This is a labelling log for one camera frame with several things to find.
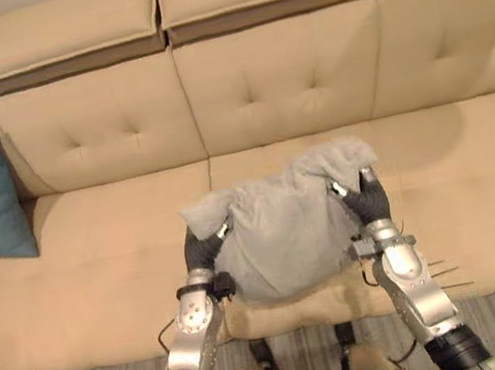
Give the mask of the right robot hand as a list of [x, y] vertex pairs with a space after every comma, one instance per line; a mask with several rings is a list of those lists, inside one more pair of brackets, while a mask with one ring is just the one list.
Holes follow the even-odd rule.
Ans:
[[351, 190], [337, 181], [331, 182], [330, 191], [366, 226], [378, 220], [391, 219], [389, 199], [373, 168], [360, 169], [358, 179], [359, 191]]

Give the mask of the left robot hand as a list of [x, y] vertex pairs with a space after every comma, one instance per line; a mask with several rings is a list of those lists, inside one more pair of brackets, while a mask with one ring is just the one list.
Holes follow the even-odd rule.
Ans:
[[217, 228], [212, 235], [200, 240], [191, 228], [186, 229], [184, 242], [184, 256], [188, 272], [205, 269], [214, 271], [215, 261], [225, 238], [232, 231], [233, 223], [230, 218]]

